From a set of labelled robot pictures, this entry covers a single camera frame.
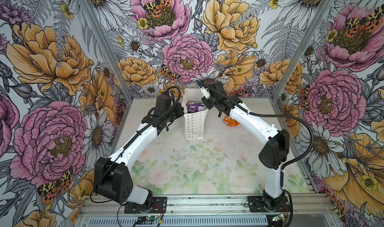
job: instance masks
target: floral table surface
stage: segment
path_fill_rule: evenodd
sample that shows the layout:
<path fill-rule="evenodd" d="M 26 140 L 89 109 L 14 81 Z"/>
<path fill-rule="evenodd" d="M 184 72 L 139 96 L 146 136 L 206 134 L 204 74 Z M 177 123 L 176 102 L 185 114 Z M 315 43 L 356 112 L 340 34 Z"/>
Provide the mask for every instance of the floral table surface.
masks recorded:
<path fill-rule="evenodd" d="M 244 99 L 251 110 L 271 114 L 268 99 Z M 117 148 L 137 130 L 155 99 L 135 99 L 122 129 Z M 141 153 L 132 167 L 133 182 L 154 194 L 253 194 L 262 193 L 265 167 L 258 158 L 263 146 L 244 127 L 227 127 L 218 112 L 209 110 L 205 136 L 185 140 L 182 121 L 165 129 Z M 265 119 L 280 128 L 276 118 Z M 308 193 L 296 164 L 286 168 L 284 187 L 291 193 Z"/>

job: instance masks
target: white paper bag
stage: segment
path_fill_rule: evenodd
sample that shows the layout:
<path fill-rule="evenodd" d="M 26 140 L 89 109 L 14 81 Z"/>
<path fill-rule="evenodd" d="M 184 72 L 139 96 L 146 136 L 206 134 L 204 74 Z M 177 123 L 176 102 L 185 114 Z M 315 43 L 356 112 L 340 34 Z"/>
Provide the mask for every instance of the white paper bag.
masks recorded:
<path fill-rule="evenodd" d="M 188 113 L 187 103 L 189 102 L 200 102 L 201 98 L 203 98 L 203 93 L 200 89 L 188 89 L 184 90 L 184 97 L 181 103 L 181 106 L 184 108 L 183 115 L 183 132 L 186 140 L 198 140 L 204 138 L 204 125 L 205 118 L 208 114 L 208 109 L 195 112 Z"/>

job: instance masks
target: pink peony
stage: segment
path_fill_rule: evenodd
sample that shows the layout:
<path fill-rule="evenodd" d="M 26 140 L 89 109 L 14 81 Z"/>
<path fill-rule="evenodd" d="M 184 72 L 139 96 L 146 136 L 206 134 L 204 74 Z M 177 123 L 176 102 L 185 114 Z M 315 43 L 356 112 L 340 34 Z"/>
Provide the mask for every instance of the pink peony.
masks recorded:
<path fill-rule="evenodd" d="M 12 129 L 19 121 L 17 107 L 8 96 L 0 93 L 0 157 L 7 151 L 12 139 Z"/>
<path fill-rule="evenodd" d="M 131 18 L 133 21 L 137 22 L 140 18 L 147 18 L 147 12 L 144 10 L 143 6 L 150 2 L 155 2 L 155 0 L 131 0 L 131 12 L 133 13 Z M 148 28 L 143 29 L 144 33 L 151 41 L 160 42 L 164 39 L 172 39 L 178 34 L 183 34 L 187 31 L 190 17 L 189 5 L 184 5 L 182 0 L 172 0 L 171 11 L 174 14 L 174 21 L 171 25 L 168 25 L 169 21 L 167 21 L 167 24 L 155 26 L 154 28 L 149 26 Z"/>
<path fill-rule="evenodd" d="M 327 63 L 333 63 L 339 68 L 349 68 L 351 71 L 362 71 L 373 63 L 377 62 L 384 55 L 384 25 L 381 25 L 373 32 L 366 32 L 362 29 L 353 38 L 345 35 L 345 21 L 349 18 L 361 20 L 373 12 L 374 9 L 366 10 L 366 7 L 358 9 L 358 5 L 351 4 L 334 18 L 334 23 L 328 27 L 328 36 L 325 46 L 319 49 L 319 58 Z"/>
<path fill-rule="evenodd" d="M 82 154 L 87 121 L 68 102 L 54 101 L 23 118 L 15 131 L 11 176 L 31 181 L 36 187 L 54 182 L 72 168 L 77 174 L 85 162 Z"/>
<path fill-rule="evenodd" d="M 178 36 L 162 50 L 164 65 L 168 66 L 171 72 L 179 74 L 179 81 L 182 83 L 189 83 L 191 78 L 212 69 L 211 48 L 194 36 Z"/>
<path fill-rule="evenodd" d="M 347 70 L 328 69 L 321 71 L 310 84 L 308 102 L 310 109 L 304 111 L 305 120 L 324 126 L 334 137 L 353 130 L 367 105 L 356 75 Z"/>

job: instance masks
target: wall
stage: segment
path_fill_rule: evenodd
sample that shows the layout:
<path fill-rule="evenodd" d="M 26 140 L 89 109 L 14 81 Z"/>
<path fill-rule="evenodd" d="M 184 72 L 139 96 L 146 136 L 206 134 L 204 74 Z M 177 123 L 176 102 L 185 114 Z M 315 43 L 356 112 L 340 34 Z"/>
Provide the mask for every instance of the wall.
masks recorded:
<path fill-rule="evenodd" d="M 344 226 L 384 226 L 384 0 L 342 1 L 308 41 L 299 90 L 283 91 L 277 103 L 313 126 L 305 163 Z M 305 151 L 308 131 L 286 123 Z"/>
<path fill-rule="evenodd" d="M 2 226 L 74 226 L 127 106 L 74 3 L 0 0 Z"/>
<path fill-rule="evenodd" d="M 90 1 L 129 89 L 141 97 L 207 79 L 229 94 L 271 96 L 321 2 L 170 0 L 153 17 L 156 0 Z M 345 0 L 335 5 L 337 12 Z M 287 87 L 292 94 L 302 69 Z"/>

